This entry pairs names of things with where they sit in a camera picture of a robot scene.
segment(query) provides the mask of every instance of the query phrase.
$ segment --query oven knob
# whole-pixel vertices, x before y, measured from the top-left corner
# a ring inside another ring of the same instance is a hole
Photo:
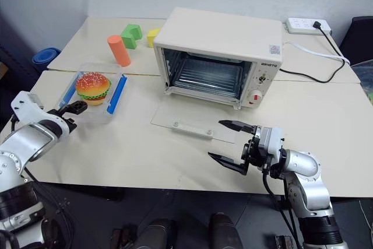
[[[247,95],[249,104],[260,103],[262,100],[262,92],[260,90],[252,90]]]

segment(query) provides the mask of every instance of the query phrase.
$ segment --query toy hamburger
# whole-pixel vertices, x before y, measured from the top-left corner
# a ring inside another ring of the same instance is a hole
[[[88,72],[76,81],[75,89],[88,105],[100,105],[104,102],[110,86],[110,80],[104,75]]]

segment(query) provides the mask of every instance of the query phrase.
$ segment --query orange cylinder block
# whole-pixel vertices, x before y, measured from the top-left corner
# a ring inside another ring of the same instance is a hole
[[[131,64],[131,60],[127,53],[127,49],[124,46],[122,37],[119,35],[112,35],[109,36],[107,39],[107,43],[109,44],[112,53],[114,54],[117,63],[122,66],[128,66]]]

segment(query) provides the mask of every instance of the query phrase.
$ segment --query green block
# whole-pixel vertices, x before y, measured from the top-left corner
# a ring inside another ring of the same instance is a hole
[[[124,45],[128,49],[136,49],[136,40],[142,38],[141,28],[138,24],[128,24],[121,34]]]

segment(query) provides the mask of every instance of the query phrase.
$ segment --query white label sticker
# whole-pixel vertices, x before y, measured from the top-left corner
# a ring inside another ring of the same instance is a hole
[[[280,54],[280,46],[279,45],[270,45],[269,52],[274,55]]]

